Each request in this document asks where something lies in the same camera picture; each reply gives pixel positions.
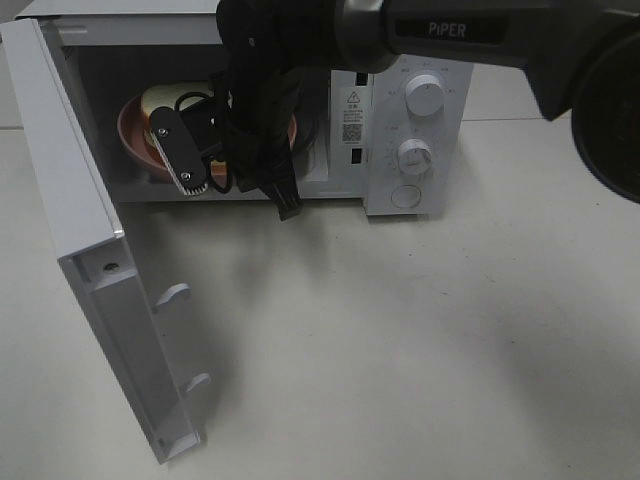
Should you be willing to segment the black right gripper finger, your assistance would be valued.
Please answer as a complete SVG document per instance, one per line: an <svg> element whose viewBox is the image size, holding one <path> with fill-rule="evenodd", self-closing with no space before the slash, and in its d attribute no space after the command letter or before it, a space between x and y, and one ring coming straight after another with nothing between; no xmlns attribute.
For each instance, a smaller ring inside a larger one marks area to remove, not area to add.
<svg viewBox="0 0 640 480"><path fill-rule="evenodd" d="M260 161L257 184L276 206L281 221L289 220L301 212L303 202L299 196L293 158L289 149L281 149Z"/></svg>

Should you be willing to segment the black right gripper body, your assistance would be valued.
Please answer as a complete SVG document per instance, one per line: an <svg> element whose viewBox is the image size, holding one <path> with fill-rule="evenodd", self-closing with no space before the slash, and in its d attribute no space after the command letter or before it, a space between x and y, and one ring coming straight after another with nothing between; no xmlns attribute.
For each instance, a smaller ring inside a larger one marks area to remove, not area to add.
<svg viewBox="0 0 640 480"><path fill-rule="evenodd" d="M298 101L300 80L295 70L286 70L283 50L269 30L243 33L236 40L226 39L229 50L227 69L210 78L213 97L179 111L195 141L207 170L208 186L227 193L233 186L246 192L260 190L257 170L260 161L281 149L291 151L289 126ZM214 114L220 142L210 140L207 127L199 120ZM222 185L211 175L214 154L222 154L227 180Z"/></svg>

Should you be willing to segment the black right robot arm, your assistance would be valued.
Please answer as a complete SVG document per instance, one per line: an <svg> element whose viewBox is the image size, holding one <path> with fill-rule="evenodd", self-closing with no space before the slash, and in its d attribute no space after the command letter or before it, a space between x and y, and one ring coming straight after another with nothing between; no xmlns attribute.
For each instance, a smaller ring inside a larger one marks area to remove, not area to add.
<svg viewBox="0 0 640 480"><path fill-rule="evenodd" d="M635 1L222 1L215 16L229 55L213 80L223 159L282 218L301 206L287 138L297 71L373 74L403 54L520 69L545 119L571 116L590 172L639 198Z"/></svg>

